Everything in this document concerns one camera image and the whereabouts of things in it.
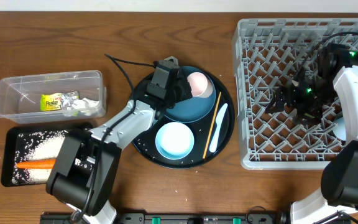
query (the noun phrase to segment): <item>green tape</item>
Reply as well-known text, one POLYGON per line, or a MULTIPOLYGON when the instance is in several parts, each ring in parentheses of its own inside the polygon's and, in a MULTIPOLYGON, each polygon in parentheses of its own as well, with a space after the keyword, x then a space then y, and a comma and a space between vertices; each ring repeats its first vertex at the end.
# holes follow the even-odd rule
POLYGON ((161 218, 160 217, 153 217, 152 224, 160 224, 161 218))
POLYGON ((241 218, 233 218, 233 224, 241 224, 241 218))

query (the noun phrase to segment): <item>clear plastic container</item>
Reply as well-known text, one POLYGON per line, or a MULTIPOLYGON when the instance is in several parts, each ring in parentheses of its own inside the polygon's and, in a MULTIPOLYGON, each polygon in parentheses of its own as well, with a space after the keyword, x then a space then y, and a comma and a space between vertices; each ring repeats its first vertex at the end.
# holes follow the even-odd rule
POLYGON ((0 80, 0 118, 19 124, 95 118, 106 114, 106 89, 99 71, 64 72, 0 80), (98 101, 87 109, 41 111, 41 95, 77 91, 98 101))

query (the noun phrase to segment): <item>plastic bin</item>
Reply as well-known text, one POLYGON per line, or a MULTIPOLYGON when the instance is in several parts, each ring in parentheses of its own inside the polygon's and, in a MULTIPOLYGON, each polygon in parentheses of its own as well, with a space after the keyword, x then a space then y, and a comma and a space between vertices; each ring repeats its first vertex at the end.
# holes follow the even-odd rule
POLYGON ((3 78, 0 80, 0 118, 19 124, 103 116, 106 113, 105 87, 99 71, 64 72, 3 78), (99 101, 91 108, 41 111, 41 95, 77 91, 80 99, 99 101))
MULTIPOLYGON (((265 114, 278 86, 294 74, 311 48, 322 38, 358 32, 358 19, 242 19, 232 39, 237 83, 241 165, 246 169, 324 169, 342 150, 344 142, 331 130, 341 105, 323 108, 315 126, 295 125, 296 110, 265 114)), ((335 37, 328 42, 358 51, 358 36, 335 37)), ((317 74, 316 52, 308 59, 306 76, 317 74)))

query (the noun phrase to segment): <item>round black tray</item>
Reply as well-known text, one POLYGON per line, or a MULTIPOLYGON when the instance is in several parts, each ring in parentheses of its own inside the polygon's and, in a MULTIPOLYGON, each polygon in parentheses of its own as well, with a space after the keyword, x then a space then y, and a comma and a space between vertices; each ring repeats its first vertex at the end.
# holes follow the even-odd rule
MULTIPOLYGON (((231 134, 233 133, 233 129, 234 129, 235 117, 234 117, 233 101, 226 87, 221 83, 221 81, 219 81, 218 78, 216 78, 214 75, 204 70, 203 73, 209 76, 214 83, 216 89, 215 91, 216 100, 212 110, 202 119, 199 119, 192 123, 184 123, 191 129, 191 131, 194 134, 195 144, 193 146, 193 149, 186 157, 178 160, 167 159, 157 151, 157 148, 155 147, 155 136, 157 135, 158 130, 164 124, 175 122, 164 116, 161 120, 155 123, 153 127, 151 127, 149 130, 138 135, 132 142, 135 148, 149 161, 167 168, 189 169, 207 163, 208 161, 215 158, 224 149, 224 147, 226 147, 226 144, 229 142, 231 134), (221 92, 222 95, 219 101, 218 111, 225 103, 227 103, 227 110, 224 115, 221 130, 219 133, 218 147, 216 148, 216 151, 214 153, 208 150, 205 159, 203 159, 205 145, 208 138, 209 129, 211 127, 214 109, 216 106, 216 102, 218 100, 219 92, 221 92)), ((151 80, 152 75, 153 73, 146 76, 142 81, 151 80)), ((216 123, 214 121, 214 128, 211 133, 211 139, 209 140, 209 142, 211 142, 212 140, 212 136, 215 132, 215 129, 216 129, 216 123)))

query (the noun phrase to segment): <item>chopstick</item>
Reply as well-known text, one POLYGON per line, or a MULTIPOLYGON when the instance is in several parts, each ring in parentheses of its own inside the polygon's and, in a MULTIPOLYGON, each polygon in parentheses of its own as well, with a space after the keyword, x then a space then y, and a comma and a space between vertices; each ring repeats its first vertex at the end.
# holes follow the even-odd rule
POLYGON ((210 127, 210 129, 209 129, 208 139, 206 140, 206 145, 205 145, 205 150, 204 150, 203 159, 205 159, 206 152, 207 152, 207 150, 208 150, 209 140, 211 139, 212 129, 214 128, 214 123, 215 123, 215 118, 216 118, 216 112, 218 112, 218 106, 219 106, 219 101, 221 100, 221 95, 222 95, 222 92, 219 92, 218 100, 216 101, 214 116, 213 116, 213 118, 212 118, 211 127, 210 127))

